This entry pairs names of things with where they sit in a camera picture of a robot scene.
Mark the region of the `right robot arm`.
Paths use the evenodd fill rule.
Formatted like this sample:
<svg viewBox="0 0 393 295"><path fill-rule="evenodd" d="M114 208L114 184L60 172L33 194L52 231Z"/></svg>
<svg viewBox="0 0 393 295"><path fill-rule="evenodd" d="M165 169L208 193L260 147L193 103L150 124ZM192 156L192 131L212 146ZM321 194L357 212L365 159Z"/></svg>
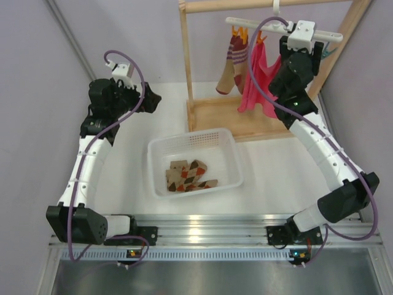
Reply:
<svg viewBox="0 0 393 295"><path fill-rule="evenodd" d="M279 40L281 65L268 90L276 97L277 118L295 135L322 172L329 193L285 223L287 238L302 243L317 227L336 223L367 207L379 185L376 173L365 173L353 163L329 133L306 86L319 71L323 43L312 49L290 49L289 37Z"/></svg>

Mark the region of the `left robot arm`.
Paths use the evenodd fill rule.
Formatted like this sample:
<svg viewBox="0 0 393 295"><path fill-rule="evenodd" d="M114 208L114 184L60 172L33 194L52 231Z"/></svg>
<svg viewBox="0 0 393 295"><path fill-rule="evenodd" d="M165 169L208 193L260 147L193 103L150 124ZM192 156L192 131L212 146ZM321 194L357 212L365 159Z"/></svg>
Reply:
<svg viewBox="0 0 393 295"><path fill-rule="evenodd" d="M97 79L88 89L90 105L80 126L76 162L58 204L49 206L46 218L59 241L100 245L113 236L134 243L139 230L131 216L99 214L94 209L99 177L126 113L153 113L161 96L148 83L144 94L114 79Z"/></svg>

